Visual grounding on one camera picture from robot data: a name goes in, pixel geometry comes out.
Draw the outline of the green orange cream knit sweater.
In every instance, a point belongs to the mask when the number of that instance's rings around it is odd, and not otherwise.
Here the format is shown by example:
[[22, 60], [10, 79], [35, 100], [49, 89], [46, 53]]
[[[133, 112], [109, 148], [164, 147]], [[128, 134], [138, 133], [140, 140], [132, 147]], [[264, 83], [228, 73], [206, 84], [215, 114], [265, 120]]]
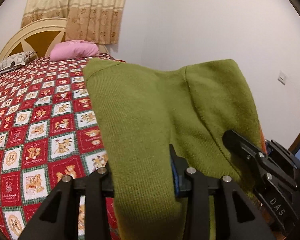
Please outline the green orange cream knit sweater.
[[262, 133], [249, 86], [233, 60], [159, 71], [92, 59], [85, 86], [108, 155], [122, 239], [181, 239], [185, 199], [174, 195], [169, 146], [206, 176], [228, 174], [250, 199], [254, 180], [223, 145], [232, 129], [257, 147]]

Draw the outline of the red checkered bear bedspread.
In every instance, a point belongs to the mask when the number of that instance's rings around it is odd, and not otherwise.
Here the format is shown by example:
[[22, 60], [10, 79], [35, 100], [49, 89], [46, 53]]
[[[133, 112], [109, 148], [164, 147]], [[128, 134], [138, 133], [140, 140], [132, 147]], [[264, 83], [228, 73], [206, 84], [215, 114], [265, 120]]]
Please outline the red checkered bear bedspread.
[[18, 239], [64, 175], [106, 165], [85, 87], [88, 58], [36, 59], [0, 76], [0, 230]]

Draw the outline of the pink pillow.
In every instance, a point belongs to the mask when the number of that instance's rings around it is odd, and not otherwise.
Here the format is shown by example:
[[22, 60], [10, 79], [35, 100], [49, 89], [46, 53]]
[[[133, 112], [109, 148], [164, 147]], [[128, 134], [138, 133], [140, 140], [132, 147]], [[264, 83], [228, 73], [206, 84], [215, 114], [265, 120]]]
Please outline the pink pillow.
[[96, 57], [100, 50], [93, 42], [82, 40], [71, 40], [58, 43], [50, 53], [51, 61], [63, 61], [79, 59], [84, 57]]

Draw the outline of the white black patterned pillow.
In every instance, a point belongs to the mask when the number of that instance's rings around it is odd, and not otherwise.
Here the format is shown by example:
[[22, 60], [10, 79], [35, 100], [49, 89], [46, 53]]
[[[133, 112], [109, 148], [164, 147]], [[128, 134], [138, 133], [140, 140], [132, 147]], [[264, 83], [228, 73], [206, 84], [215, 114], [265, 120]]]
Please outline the white black patterned pillow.
[[29, 50], [22, 53], [16, 53], [0, 62], [0, 75], [17, 70], [27, 63], [29, 63], [34, 57], [37, 56], [36, 51]]

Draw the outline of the cream round wooden headboard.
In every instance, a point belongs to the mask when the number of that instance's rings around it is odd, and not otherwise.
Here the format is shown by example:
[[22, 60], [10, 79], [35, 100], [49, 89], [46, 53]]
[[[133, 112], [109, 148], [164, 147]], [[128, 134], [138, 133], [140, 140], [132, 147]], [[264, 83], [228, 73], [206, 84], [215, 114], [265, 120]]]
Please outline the cream round wooden headboard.
[[0, 62], [24, 51], [34, 50], [36, 57], [49, 56], [58, 43], [65, 41], [66, 18], [44, 18], [21, 28], [0, 52]]

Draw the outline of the beige patterned curtain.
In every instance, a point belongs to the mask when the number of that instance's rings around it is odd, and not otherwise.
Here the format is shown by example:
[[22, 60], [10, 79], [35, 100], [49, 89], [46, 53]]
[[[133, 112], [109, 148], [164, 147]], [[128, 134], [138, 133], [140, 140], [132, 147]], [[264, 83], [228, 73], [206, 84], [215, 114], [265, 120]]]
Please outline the beige patterned curtain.
[[117, 44], [125, 0], [27, 0], [21, 26], [65, 18], [65, 39]]

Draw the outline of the white wall switch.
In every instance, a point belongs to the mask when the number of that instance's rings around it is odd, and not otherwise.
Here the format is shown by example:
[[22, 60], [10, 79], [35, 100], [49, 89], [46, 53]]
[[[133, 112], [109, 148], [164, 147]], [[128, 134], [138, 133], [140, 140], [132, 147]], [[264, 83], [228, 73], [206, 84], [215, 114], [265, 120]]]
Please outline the white wall switch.
[[287, 82], [287, 75], [286, 75], [283, 71], [279, 71], [279, 75], [278, 75], [277, 80], [278, 80], [281, 84], [285, 85], [286, 82]]

